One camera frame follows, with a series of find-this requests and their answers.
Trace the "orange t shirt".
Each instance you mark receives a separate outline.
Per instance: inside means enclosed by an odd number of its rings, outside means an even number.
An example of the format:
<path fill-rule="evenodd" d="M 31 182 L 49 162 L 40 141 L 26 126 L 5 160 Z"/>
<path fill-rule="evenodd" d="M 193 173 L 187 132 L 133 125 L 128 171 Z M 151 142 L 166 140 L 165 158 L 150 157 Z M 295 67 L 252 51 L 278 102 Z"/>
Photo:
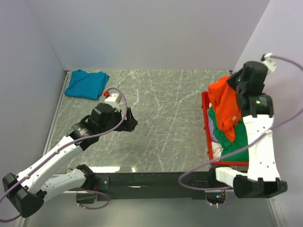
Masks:
<path fill-rule="evenodd" d="M 235 141 L 234 126 L 241 120 L 241 110 L 237 104 L 237 94 L 227 80 L 230 76 L 220 78 L 208 86 L 208 97 L 215 112 L 217 127 L 230 142 Z"/>

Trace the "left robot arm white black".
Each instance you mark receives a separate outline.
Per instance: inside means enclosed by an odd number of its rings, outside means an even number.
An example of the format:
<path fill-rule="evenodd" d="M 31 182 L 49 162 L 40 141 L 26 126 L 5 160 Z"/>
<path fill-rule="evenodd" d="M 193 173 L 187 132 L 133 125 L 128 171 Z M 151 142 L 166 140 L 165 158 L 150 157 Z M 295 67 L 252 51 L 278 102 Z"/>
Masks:
<path fill-rule="evenodd" d="M 95 187 L 95 173 L 87 165 L 79 165 L 71 172 L 54 178 L 63 164 L 98 142 L 99 137 L 112 131 L 132 132 L 138 122 L 130 107 L 123 113 L 110 104 L 100 103 L 90 115 L 74 124 L 60 142 L 36 163 L 15 175 L 3 177 L 5 197 L 23 218 L 36 213 L 43 204 L 65 191 Z"/>

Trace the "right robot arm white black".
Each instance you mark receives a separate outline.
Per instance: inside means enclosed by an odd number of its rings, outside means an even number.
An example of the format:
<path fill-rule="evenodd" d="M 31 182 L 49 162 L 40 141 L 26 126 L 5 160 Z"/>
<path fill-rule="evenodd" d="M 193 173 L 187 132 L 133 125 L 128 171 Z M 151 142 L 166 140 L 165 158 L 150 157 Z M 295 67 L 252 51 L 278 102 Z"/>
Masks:
<path fill-rule="evenodd" d="M 265 78 L 276 69 L 273 60 L 248 61 L 227 80 L 237 94 L 248 139 L 249 166 L 246 173 L 230 167 L 218 167 L 208 176 L 208 184 L 218 189 L 224 183 L 237 198 L 272 198 L 287 191 L 274 154 L 272 126 L 273 101 L 263 93 Z"/>

